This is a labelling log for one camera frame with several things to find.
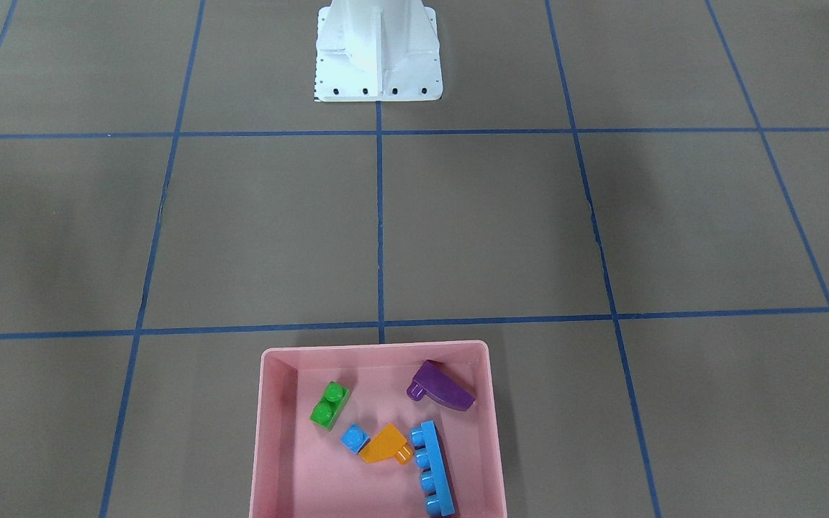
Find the purple block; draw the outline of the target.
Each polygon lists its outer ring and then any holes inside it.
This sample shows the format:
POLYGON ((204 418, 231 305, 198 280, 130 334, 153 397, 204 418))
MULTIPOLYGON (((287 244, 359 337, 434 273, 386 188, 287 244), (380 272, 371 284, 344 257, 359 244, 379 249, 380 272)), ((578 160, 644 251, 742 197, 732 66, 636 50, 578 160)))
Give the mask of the purple block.
POLYGON ((475 404, 475 396, 431 360, 425 360, 415 371, 405 394, 412 402, 427 397, 454 411, 468 411, 475 404))

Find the green block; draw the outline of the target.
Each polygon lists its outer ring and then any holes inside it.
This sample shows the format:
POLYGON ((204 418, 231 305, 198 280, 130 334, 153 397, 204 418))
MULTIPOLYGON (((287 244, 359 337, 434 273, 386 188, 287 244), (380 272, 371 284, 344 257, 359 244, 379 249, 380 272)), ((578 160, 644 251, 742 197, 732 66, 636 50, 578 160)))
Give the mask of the green block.
POLYGON ((313 406, 309 419, 324 430, 332 430, 348 403, 351 390, 338 381, 329 381, 318 402, 313 406))

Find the orange block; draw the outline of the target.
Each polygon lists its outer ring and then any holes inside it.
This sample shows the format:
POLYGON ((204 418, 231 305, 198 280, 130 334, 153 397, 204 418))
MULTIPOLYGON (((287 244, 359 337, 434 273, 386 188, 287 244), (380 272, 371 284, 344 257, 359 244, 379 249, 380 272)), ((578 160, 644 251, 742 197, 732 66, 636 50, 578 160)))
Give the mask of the orange block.
POLYGON ((359 453, 366 463, 394 459, 400 465, 410 462, 414 454, 414 449, 407 438, 394 423, 386 424, 359 453))

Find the small blue block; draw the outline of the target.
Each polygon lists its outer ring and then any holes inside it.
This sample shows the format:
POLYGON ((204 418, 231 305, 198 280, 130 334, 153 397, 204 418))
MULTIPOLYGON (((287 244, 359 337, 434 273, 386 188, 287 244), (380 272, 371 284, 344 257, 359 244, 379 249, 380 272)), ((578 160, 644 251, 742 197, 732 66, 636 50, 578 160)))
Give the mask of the small blue block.
POLYGON ((353 455, 359 455, 370 441, 371 436, 355 422, 352 422, 341 435, 342 445, 353 455))

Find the long blue block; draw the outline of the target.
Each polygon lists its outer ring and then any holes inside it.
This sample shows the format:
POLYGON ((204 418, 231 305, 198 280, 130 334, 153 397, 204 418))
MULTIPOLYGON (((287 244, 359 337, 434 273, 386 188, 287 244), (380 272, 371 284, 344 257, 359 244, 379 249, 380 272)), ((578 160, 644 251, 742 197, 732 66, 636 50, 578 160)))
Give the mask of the long blue block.
POLYGON ((423 421, 413 427, 410 438, 414 461, 420 469, 419 486, 425 493, 425 512, 428 517, 450 517, 456 514, 450 474, 435 421, 423 421))

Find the pink plastic box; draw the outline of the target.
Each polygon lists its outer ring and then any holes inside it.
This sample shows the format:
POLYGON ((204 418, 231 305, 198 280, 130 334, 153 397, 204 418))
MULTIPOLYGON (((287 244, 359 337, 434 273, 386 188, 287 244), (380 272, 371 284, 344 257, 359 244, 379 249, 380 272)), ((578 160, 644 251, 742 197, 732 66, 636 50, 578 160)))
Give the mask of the pink plastic box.
POLYGON ((488 345, 274 348, 251 517, 504 517, 488 345))

